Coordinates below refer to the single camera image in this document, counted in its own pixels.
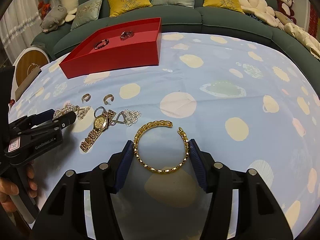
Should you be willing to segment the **person's left hand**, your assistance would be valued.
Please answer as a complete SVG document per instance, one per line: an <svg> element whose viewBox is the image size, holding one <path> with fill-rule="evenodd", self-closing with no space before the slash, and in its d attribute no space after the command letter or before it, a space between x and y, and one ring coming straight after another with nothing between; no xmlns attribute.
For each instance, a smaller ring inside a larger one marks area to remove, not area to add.
<svg viewBox="0 0 320 240"><path fill-rule="evenodd" d="M28 165L25 166L25 172L27 174L28 185L29 185L27 192L29 197L31 198L35 198L37 196L37 189L38 189L37 183L34 180L35 172L33 168L33 163L34 161L31 161ZM17 211L17 207L11 199L11 195L17 196L19 194L18 186L5 178L1 178L0 188L1 188L0 189L1 205L3 209L7 213Z"/></svg>

